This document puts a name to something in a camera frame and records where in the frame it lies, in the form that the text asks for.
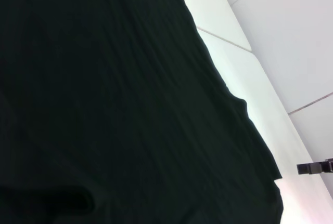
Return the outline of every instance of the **dark green cloth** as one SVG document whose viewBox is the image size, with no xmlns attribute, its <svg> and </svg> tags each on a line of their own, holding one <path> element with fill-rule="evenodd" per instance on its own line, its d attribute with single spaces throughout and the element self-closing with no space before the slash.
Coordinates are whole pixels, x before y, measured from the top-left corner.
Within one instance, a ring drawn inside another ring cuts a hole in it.
<svg viewBox="0 0 333 224">
<path fill-rule="evenodd" d="M 183 0 L 1 8 L 0 90 L 13 122 L 2 159 L 22 174 L 2 172 L 7 184 L 84 185 L 98 209 L 80 223 L 279 223 L 275 161 Z"/>
</svg>

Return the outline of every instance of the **black fabric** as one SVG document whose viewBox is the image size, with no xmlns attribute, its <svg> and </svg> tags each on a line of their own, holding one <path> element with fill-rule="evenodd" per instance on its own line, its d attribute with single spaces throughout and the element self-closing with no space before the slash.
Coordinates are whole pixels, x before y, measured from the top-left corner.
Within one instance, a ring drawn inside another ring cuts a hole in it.
<svg viewBox="0 0 333 224">
<path fill-rule="evenodd" d="M 55 223 L 279 223 L 274 159 L 183 0 L 0 0 L 1 184 L 78 185 Z"/>
</svg>

